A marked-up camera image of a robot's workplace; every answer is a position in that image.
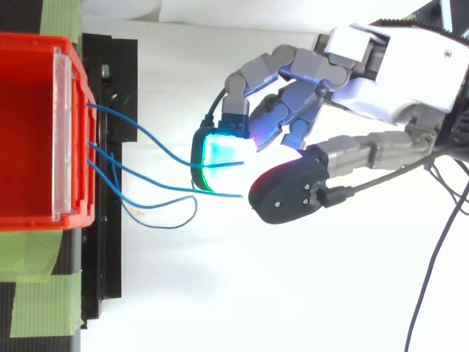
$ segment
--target blue wire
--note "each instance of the blue wire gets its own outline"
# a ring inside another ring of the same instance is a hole
[[[118,111],[115,111],[113,109],[110,109],[106,106],[101,106],[101,105],[95,105],[95,104],[91,104],[91,103],[88,103],[88,106],[90,108],[94,108],[94,109],[97,109],[97,110],[101,110],[101,111],[105,111],[109,114],[113,114],[114,116],[124,120],[125,122],[128,122],[130,123],[131,125],[133,125],[134,127],[138,128],[140,131],[142,131],[143,133],[145,133],[154,143],[156,143],[157,146],[159,146],[166,154],[168,154],[169,156],[171,156],[175,161],[181,163],[182,165],[186,165],[186,166],[189,166],[189,167],[192,167],[194,169],[203,169],[203,168],[207,168],[207,169],[214,169],[216,167],[226,167],[226,166],[238,166],[238,165],[244,165],[244,162],[242,161],[238,161],[238,162],[234,162],[234,163],[224,163],[224,164],[211,164],[211,165],[200,165],[200,164],[192,164],[192,163],[188,163],[187,161],[184,161],[182,160],[181,158],[177,157],[175,154],[173,154],[173,152],[171,152],[168,148],[166,148],[163,143],[161,143],[160,141],[158,141],[156,139],[155,136],[153,136],[148,130],[146,130],[145,128],[143,128],[142,126],[140,126],[137,122],[133,121],[131,118],[125,116],[124,114],[121,114],[120,112]]]
[[[101,154],[105,159],[107,159],[109,162],[111,162],[112,164],[116,165],[117,167],[119,167],[120,169],[128,172],[129,174],[131,175],[134,175],[136,177],[139,177],[141,178],[142,180],[144,181],[147,181],[148,183],[151,183],[157,187],[161,187],[161,188],[164,188],[164,189],[168,189],[170,191],[178,191],[178,192],[188,192],[188,193],[195,193],[195,194],[206,194],[208,196],[214,196],[214,197],[225,197],[225,198],[242,198],[242,196],[240,194],[224,194],[224,193],[214,193],[214,192],[209,192],[209,191],[203,191],[203,190],[200,190],[200,189],[192,189],[192,188],[180,188],[180,187],[173,187],[173,186],[168,186],[168,185],[164,185],[162,183],[159,183],[155,180],[152,180],[151,178],[148,178],[147,176],[144,176],[142,174],[139,174],[138,172],[135,172],[133,171],[132,169],[129,169],[128,167],[122,165],[120,162],[118,162],[117,160],[113,159],[111,156],[107,155],[106,152],[104,152],[103,150],[101,150],[101,148],[99,148],[96,144],[93,144],[91,142],[88,142],[88,145],[93,148],[94,150],[96,150],[99,154]]]
[[[119,179],[117,178],[116,167],[115,167],[114,164],[111,164],[111,168],[112,168],[112,174],[114,176],[114,182],[116,184],[116,187],[120,190]],[[199,204],[197,203],[197,198],[195,198],[195,196],[191,195],[191,196],[181,197],[181,198],[175,199],[174,202],[181,202],[181,201],[189,199],[189,198],[191,198],[193,200],[193,204],[194,204],[193,214],[189,219],[184,221],[182,224],[179,224],[179,225],[176,225],[176,226],[156,226],[156,225],[145,224],[144,222],[141,222],[140,220],[138,220],[130,212],[130,210],[128,210],[128,208],[125,206],[124,202],[122,201],[122,198],[120,199],[120,204],[122,204],[122,207],[124,208],[125,212],[129,215],[129,217],[131,217],[132,220],[134,220],[137,224],[140,224],[141,226],[145,226],[145,227],[148,227],[150,229],[157,229],[157,230],[175,230],[175,229],[180,229],[181,227],[184,227],[185,225],[187,225],[189,222],[194,220],[194,218],[197,215],[197,211],[199,210]]]
[[[142,205],[142,204],[138,204],[138,203],[135,203],[133,201],[131,201],[130,199],[128,199],[124,194],[122,194],[122,192],[112,183],[111,180],[108,179],[108,177],[106,175],[104,175],[104,172],[102,172],[99,167],[97,167],[96,165],[93,164],[93,162],[91,160],[88,159],[88,164],[96,171],[96,173],[99,174],[99,176],[101,176],[101,178],[104,180],[104,182],[107,183],[107,185],[114,191],[114,193],[122,200],[126,201],[127,203],[129,203],[130,205],[134,206],[135,208],[140,208],[140,209],[157,209],[157,208],[162,208],[162,207],[166,207],[167,205],[171,205],[171,204],[174,204],[174,203],[177,203],[180,201],[180,199],[174,199],[174,200],[171,200],[169,202],[166,202],[166,203],[161,203],[161,204],[156,204],[156,205]]]

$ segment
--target black cable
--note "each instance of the black cable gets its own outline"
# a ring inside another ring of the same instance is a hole
[[[432,170],[429,170],[429,173],[431,174],[431,176],[439,183],[441,184],[445,190],[448,191],[449,195],[451,196],[451,198],[453,199],[453,202],[454,204],[457,204],[457,199],[456,199],[456,195],[457,193],[455,191],[453,191],[453,189],[448,186],[448,184],[445,182],[445,180],[441,177],[438,177]],[[469,216],[469,213],[467,213],[466,211],[464,211],[463,209],[460,209],[459,210],[461,213],[463,213],[464,215],[466,216]]]
[[[334,205],[338,205],[342,202],[345,202],[348,198],[355,196],[358,192],[365,191],[366,189],[378,186],[381,183],[388,182],[396,177],[405,175],[408,172],[411,172],[422,165],[433,164],[433,161],[436,158],[453,153],[458,150],[466,150],[468,148],[469,146],[465,145],[463,147],[450,147],[444,150],[440,150],[438,152],[433,152],[432,154],[420,159],[419,161],[416,161],[411,165],[404,166],[397,171],[391,172],[390,174],[379,177],[375,180],[371,180],[356,187],[339,186],[334,188],[320,189],[317,191],[316,197],[325,208],[329,208]]]
[[[440,173],[440,170],[437,168],[436,165],[432,165],[432,168],[435,170],[435,173],[436,175],[440,178],[440,180],[442,180],[448,187],[449,185],[445,182],[445,180],[443,179],[443,176],[441,176],[441,173]],[[451,187],[449,187],[449,191],[457,198],[461,198],[461,194],[457,193],[454,189],[452,189]]]
[[[223,88],[221,92],[218,93],[217,98],[215,99],[209,111],[205,115],[205,118],[202,120],[202,124],[200,125],[200,127],[213,127],[215,125],[213,122],[213,119],[214,119],[213,114],[215,113],[215,110],[217,109],[218,104],[220,104],[225,94],[226,94],[226,90]]]
[[[128,209],[127,207],[125,206],[124,202],[121,201],[122,203],[122,207],[124,208],[125,212],[132,218],[132,220],[134,220],[137,224],[140,224],[141,226],[145,226],[145,227],[148,227],[149,229],[157,229],[157,230],[175,230],[175,229],[180,229],[181,227],[184,227],[185,225],[187,225],[189,222],[191,222],[197,215],[197,211],[199,210],[199,204],[197,203],[197,198],[195,198],[194,196],[191,196],[191,198],[193,199],[193,203],[194,203],[194,210],[193,210],[193,214],[192,216],[186,220],[185,222],[183,222],[182,224],[180,225],[177,225],[177,226],[154,226],[154,225],[148,225],[148,224],[145,224],[144,222],[141,222],[140,220],[138,220]]]
[[[218,104],[221,102],[225,94],[226,94],[226,90],[223,88],[221,92],[218,93],[217,98],[215,99],[212,106],[210,107],[210,110],[208,111],[207,115],[210,115],[213,117],[213,114],[215,113],[215,110],[217,109]]]
[[[446,150],[441,150],[439,152],[435,152],[435,153],[432,153],[428,156],[426,156],[425,158],[422,158],[420,159],[419,161],[416,161],[415,163],[411,164],[411,165],[407,165],[397,171],[394,171],[390,174],[387,174],[387,175],[384,175],[382,177],[379,177],[375,180],[371,180],[367,183],[364,183],[363,185],[359,185],[359,186],[356,186],[356,187],[353,187],[353,193],[354,194],[357,194],[358,192],[361,192],[361,191],[365,191],[366,189],[368,188],[371,188],[371,187],[375,187],[375,186],[378,186],[380,185],[381,183],[384,183],[384,182],[388,182],[390,180],[393,180],[394,178],[396,177],[399,177],[399,176],[402,176],[402,175],[405,175],[407,174],[408,172],[411,172],[417,168],[419,168],[420,166],[422,165],[425,165],[431,161],[434,161],[436,158],[439,158],[443,155],[446,155],[446,154],[449,154],[449,153],[452,153],[454,152],[455,150],[458,150],[459,148],[451,148],[451,149],[446,149]]]
[[[114,164],[111,164],[111,168],[112,168],[112,174],[114,176],[114,182],[116,183],[116,187],[118,189],[120,189],[119,187],[119,178],[117,177],[117,171],[116,171],[116,166]],[[120,200],[120,203],[122,204],[122,207],[124,208],[125,212],[132,218],[132,220],[134,220],[137,224],[141,225],[141,226],[144,226],[144,227],[148,227],[150,229],[155,229],[155,230],[175,230],[175,229],[179,229],[181,227],[184,227],[185,225],[187,225],[189,222],[191,222],[197,215],[197,211],[199,210],[199,203],[197,202],[197,198],[195,198],[194,195],[190,195],[190,196],[186,196],[186,197],[181,197],[181,198],[178,198],[178,199],[175,199],[174,202],[182,202],[184,200],[187,200],[191,198],[193,200],[193,203],[194,203],[194,210],[193,210],[193,214],[192,216],[186,220],[185,222],[183,222],[182,224],[179,224],[179,225],[175,225],[175,226],[157,226],[157,225],[149,225],[149,224],[145,224],[144,222],[138,220],[131,212],[130,210],[128,210],[128,208],[125,206],[125,203],[124,201],[119,197],[119,200]]]
[[[436,247],[433,251],[432,257],[430,258],[428,269],[426,270],[425,280],[424,280],[424,283],[422,284],[422,288],[420,290],[420,295],[418,296],[416,308],[415,308],[415,310],[413,312],[413,315],[412,315],[412,320],[410,321],[409,331],[407,333],[407,339],[405,340],[404,352],[409,351],[410,339],[412,338],[413,328],[414,328],[414,325],[416,324],[417,317],[418,317],[418,312],[420,311],[422,301],[424,300],[425,291],[426,291],[426,288],[427,288],[428,283],[430,281],[430,277],[431,277],[432,271],[433,271],[433,265],[435,264],[435,261],[437,259],[438,252],[440,251],[441,246],[443,245],[443,242],[444,242],[446,236],[448,235],[449,229],[451,228],[451,225],[453,224],[454,219],[456,218],[459,210],[462,207],[462,203],[464,203],[464,200],[468,197],[468,195],[469,195],[469,182],[466,185],[466,187],[464,188],[464,191],[461,194],[461,198],[459,199],[458,203],[454,207],[453,212],[449,216],[449,219],[446,222],[446,226],[443,229],[443,232],[441,233],[440,239],[438,240],[437,245],[436,245]]]
[[[468,167],[466,166],[466,164],[464,164],[462,161],[459,161],[459,160],[456,160],[456,159],[453,159],[456,164],[459,165],[459,167],[461,167],[461,169],[466,173],[467,176],[469,176],[469,169]]]

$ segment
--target white surface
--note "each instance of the white surface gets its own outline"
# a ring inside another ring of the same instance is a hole
[[[160,9],[163,0],[82,0],[84,16],[131,19]]]
[[[227,75],[312,36],[167,24],[87,21],[88,32],[139,39],[139,121],[178,155]],[[253,107],[261,100],[251,98]],[[325,108],[310,142],[388,126]],[[139,135],[124,164],[173,185],[189,170]],[[440,161],[459,190],[462,173]],[[335,183],[357,184],[362,171]],[[174,194],[124,176],[124,192],[147,204]],[[426,266],[453,208],[422,170],[291,224],[263,224],[245,203],[199,197],[195,222],[152,231],[124,217],[123,298],[82,333],[82,351],[402,351]],[[191,205],[144,215],[176,222]],[[416,351],[469,349],[468,220],[458,217],[436,263],[411,345]]]
[[[428,0],[164,0],[160,22],[328,32],[338,25],[404,18]]]
[[[370,34],[364,31],[350,26],[336,27],[330,31],[330,38],[325,52],[361,62],[369,40]]]
[[[351,79],[344,88],[333,93],[332,101],[363,117],[393,124],[399,120],[397,117],[402,110],[416,104],[400,90],[388,90],[367,78]]]

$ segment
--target green tape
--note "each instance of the green tape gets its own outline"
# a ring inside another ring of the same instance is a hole
[[[78,44],[81,36],[80,0],[43,0],[40,34],[68,37]]]
[[[81,325],[81,272],[16,285],[10,337],[72,336]]]
[[[47,282],[62,231],[0,232],[0,282]]]

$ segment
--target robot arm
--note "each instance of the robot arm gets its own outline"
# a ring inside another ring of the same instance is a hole
[[[220,125],[234,130],[248,125],[258,151],[288,126],[281,143],[303,155],[253,184],[249,201],[254,210],[270,223],[298,219],[330,205],[317,197],[328,178],[359,167],[401,169],[446,143],[443,134],[455,142],[454,133],[443,133],[448,129],[462,131],[467,144],[469,122],[460,115],[467,101],[462,94],[468,45],[417,23],[381,21],[379,26],[337,27],[320,35],[311,50],[281,45],[231,74]],[[296,81],[267,96],[250,114],[246,97],[278,76]],[[337,136],[307,147],[304,139],[323,104],[404,130]]]

